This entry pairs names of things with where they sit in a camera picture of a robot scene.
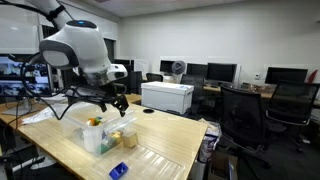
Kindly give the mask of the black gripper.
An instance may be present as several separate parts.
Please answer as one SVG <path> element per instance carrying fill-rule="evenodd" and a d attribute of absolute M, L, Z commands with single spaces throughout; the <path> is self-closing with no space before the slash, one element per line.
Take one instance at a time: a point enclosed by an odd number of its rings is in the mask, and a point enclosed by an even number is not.
<path fill-rule="evenodd" d="M 112 104 L 113 107 L 119 110 L 121 117 L 126 114 L 126 110 L 129 107 L 126 96 L 117 94 L 117 86 L 114 83 L 102 86 L 89 84 L 71 86 L 68 89 L 68 102 L 74 101 L 98 104 L 102 112 L 107 111 L 105 103 Z"/>

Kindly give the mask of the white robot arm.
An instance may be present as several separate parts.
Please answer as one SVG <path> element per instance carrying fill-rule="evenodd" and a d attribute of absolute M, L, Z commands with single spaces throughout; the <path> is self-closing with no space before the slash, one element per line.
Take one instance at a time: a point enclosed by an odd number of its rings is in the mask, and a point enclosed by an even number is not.
<path fill-rule="evenodd" d="M 39 54 L 54 68 L 67 70 L 79 67 L 92 88 L 107 89 L 103 96 L 76 89 L 67 95 L 76 100 L 99 105 L 103 112 L 106 104 L 117 108 L 121 116 L 128 108 L 126 97 L 115 92 L 114 82 L 128 76 L 122 64 L 113 64 L 99 27 L 88 20 L 73 19 L 57 0 L 27 0 L 43 12 L 58 31 L 39 43 Z"/>

